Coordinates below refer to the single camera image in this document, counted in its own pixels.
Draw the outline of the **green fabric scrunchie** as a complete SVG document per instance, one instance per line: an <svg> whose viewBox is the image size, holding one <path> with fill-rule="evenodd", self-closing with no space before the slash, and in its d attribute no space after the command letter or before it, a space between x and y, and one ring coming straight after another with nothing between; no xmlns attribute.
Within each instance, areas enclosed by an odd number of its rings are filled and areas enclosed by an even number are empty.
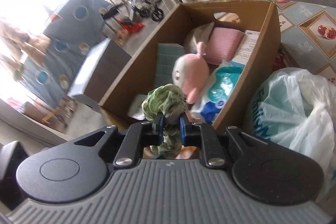
<svg viewBox="0 0 336 224"><path fill-rule="evenodd" d="M142 103L145 119L153 122L158 113L162 113L165 119L162 144L150 147L154 155L166 159L175 159L179 155L182 143L178 121L186 110L185 95L177 85L167 84L148 92Z"/></svg>

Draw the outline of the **blue white carton box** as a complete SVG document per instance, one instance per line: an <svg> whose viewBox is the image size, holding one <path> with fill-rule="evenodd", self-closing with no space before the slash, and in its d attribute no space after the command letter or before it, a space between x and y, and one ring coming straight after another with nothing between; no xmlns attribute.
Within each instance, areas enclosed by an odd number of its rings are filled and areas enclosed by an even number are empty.
<svg viewBox="0 0 336 224"><path fill-rule="evenodd" d="M232 66L241 68L246 66L257 43L259 35L260 32L257 31L246 30L244 32L244 37L241 40L233 59L230 61Z"/></svg>

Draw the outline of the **orange striped white towel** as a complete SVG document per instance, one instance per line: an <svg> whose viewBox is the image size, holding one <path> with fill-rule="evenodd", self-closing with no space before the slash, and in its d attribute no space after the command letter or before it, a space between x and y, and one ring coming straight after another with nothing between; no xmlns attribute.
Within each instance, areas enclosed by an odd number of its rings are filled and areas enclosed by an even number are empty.
<svg viewBox="0 0 336 224"><path fill-rule="evenodd" d="M209 42L210 36L214 29L214 22L204 24L194 28L187 35L183 44L186 53L196 53L198 42L203 42L205 45Z"/></svg>

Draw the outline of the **white tissue packet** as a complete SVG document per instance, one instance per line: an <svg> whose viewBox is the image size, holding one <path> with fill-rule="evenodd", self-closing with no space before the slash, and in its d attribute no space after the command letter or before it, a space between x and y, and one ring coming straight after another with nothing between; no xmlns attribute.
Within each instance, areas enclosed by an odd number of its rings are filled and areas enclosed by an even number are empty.
<svg viewBox="0 0 336 224"><path fill-rule="evenodd" d="M145 120L145 115L142 110L142 103L146 100L147 95L137 94L130 104L129 110L127 112L128 117L136 119L138 121Z"/></svg>

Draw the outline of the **blue white wipes pack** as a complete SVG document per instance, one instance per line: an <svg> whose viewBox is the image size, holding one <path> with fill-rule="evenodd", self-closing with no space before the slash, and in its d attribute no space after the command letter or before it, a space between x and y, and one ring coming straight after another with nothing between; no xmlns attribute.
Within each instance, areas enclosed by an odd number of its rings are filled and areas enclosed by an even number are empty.
<svg viewBox="0 0 336 224"><path fill-rule="evenodd" d="M232 66L223 61L210 74L199 98L191 107L191 117L196 121L212 124L228 101L242 71L243 67Z"/></svg>

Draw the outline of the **pink plush toy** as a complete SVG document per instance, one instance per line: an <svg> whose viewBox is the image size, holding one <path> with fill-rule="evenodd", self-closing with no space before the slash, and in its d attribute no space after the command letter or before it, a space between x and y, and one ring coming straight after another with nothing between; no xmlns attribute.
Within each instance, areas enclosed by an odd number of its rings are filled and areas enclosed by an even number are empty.
<svg viewBox="0 0 336 224"><path fill-rule="evenodd" d="M188 104L197 101L210 76L209 66L203 57L205 47L203 42L198 42L197 53L181 56L173 67L173 83L183 91Z"/></svg>

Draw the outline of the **white plastic bag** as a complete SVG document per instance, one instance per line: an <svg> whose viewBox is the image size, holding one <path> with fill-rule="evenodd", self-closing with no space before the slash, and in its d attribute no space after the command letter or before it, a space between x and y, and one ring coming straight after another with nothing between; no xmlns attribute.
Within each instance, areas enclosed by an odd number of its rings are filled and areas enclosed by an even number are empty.
<svg viewBox="0 0 336 224"><path fill-rule="evenodd" d="M243 130L314 159L335 178L335 85L297 68L276 71L256 90Z"/></svg>

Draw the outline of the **grey white box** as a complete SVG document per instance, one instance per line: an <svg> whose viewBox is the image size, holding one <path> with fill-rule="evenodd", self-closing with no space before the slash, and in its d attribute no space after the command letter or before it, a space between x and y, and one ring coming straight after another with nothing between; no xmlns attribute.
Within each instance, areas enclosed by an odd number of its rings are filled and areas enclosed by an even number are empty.
<svg viewBox="0 0 336 224"><path fill-rule="evenodd" d="M99 113L99 102L131 55L111 39L92 47L79 69L68 96Z"/></svg>

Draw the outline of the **pink towel block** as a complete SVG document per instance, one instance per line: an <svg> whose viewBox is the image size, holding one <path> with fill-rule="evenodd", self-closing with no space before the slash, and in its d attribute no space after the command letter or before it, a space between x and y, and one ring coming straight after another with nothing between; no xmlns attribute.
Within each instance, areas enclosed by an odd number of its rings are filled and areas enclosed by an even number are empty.
<svg viewBox="0 0 336 224"><path fill-rule="evenodd" d="M205 60L212 65L231 61L244 38L244 32L233 28L215 27L206 44Z"/></svg>

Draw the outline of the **teal sponge block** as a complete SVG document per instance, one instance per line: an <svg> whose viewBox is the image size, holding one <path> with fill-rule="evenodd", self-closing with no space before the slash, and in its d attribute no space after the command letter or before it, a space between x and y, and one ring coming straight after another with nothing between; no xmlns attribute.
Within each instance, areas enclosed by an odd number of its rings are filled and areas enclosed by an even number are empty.
<svg viewBox="0 0 336 224"><path fill-rule="evenodd" d="M157 63L155 87L172 84L172 71L175 61L185 54L185 49L176 43L159 43L157 45Z"/></svg>

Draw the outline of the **grey dotted cloth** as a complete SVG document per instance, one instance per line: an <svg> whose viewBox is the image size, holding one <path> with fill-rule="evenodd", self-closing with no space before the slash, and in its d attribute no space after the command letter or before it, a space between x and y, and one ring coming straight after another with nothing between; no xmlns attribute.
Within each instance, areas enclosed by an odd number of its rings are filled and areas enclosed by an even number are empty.
<svg viewBox="0 0 336 224"><path fill-rule="evenodd" d="M43 66L28 57L21 84L55 108L68 93L89 50L98 44L104 27L100 10L109 5L105 0L69 0L58 9L61 18L43 31L51 39Z"/></svg>

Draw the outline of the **brown cardboard box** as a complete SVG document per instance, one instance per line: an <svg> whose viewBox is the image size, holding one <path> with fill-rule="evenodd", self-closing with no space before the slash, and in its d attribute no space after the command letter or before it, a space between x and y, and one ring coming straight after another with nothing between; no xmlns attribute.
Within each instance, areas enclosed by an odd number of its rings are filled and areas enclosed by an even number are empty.
<svg viewBox="0 0 336 224"><path fill-rule="evenodd" d="M214 88L201 109L201 120L223 130L227 126L241 127L246 109L255 91L269 77L280 46L280 25L274 2L232 0L180 4L155 29L114 80L102 99L102 109L108 122L127 129L135 120L128 116L131 103L139 94L154 90L157 74L157 50L161 45L176 45L185 40L196 27L214 23L216 12L233 12L238 23L218 22L222 30L236 29L259 33L248 62L232 89L210 75L206 61L207 44L199 42L195 53L181 55L173 64L169 89L178 93L178 101L168 122L176 123L178 114L187 104L197 105Z"/></svg>

